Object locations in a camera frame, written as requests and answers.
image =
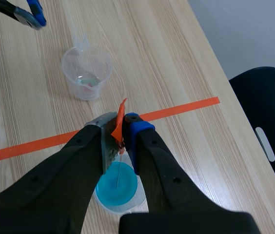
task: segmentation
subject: orange paper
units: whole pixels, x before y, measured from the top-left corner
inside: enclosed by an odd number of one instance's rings
[[[122,101],[119,106],[119,111],[116,120],[116,129],[112,132],[112,136],[119,142],[122,143],[122,120],[124,117],[124,103],[126,102],[127,98]]]

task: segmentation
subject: chair backrest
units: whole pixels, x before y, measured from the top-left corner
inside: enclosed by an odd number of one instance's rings
[[[275,68],[249,70],[230,84],[253,130],[263,129],[275,155]],[[275,172],[275,161],[270,164]]]

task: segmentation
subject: wooden table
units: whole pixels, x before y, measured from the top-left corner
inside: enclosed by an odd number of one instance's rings
[[[41,1],[48,26],[39,32],[0,14],[0,148],[80,129],[126,97],[126,111],[142,114],[218,96],[219,105],[153,124],[210,199],[275,233],[275,174],[187,1],[71,2],[78,31],[113,59],[108,87],[94,101],[69,95],[60,59],[72,41],[60,1]],[[60,147],[0,161],[0,192]],[[92,199],[84,231],[117,233],[118,219]]]

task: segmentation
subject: clear plastic cup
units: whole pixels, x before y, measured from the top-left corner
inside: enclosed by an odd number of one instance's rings
[[[108,53],[89,47],[69,49],[61,60],[69,92],[82,100],[98,98],[111,76],[113,64]]]
[[[118,169],[120,174],[117,187]],[[98,204],[105,210],[122,215],[135,211],[146,201],[142,181],[134,173],[128,154],[123,154],[120,163],[120,155],[107,169],[99,180],[94,197]]]

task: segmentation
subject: orange tape strip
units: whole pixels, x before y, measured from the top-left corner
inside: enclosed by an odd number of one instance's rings
[[[197,110],[199,108],[203,108],[206,106],[211,106],[219,103],[220,103],[220,100],[218,97],[212,97],[201,101],[195,101],[195,102],[187,103],[180,106],[174,106],[167,109],[162,109],[159,111],[142,114],[140,115],[140,117],[145,121],[153,121],[156,119],[174,116],[177,114]]]
[[[219,104],[220,101],[218,97],[212,97],[201,101],[196,101],[180,106],[175,106],[159,111],[154,111],[146,114],[140,115],[140,117],[145,121],[152,121],[160,118],[165,118],[177,114],[181,114],[184,112],[196,110],[199,108]],[[8,159],[11,157],[31,153],[38,150],[43,150],[52,146],[65,144],[67,143],[76,133],[77,131],[73,131],[70,133],[64,133],[56,136],[47,137],[40,140],[34,140],[31,142],[27,142],[20,145],[11,146],[8,148],[0,149],[0,160]]]
[[[24,144],[0,149],[0,160],[31,153],[67,143],[78,131],[64,133],[56,136],[30,141]]]

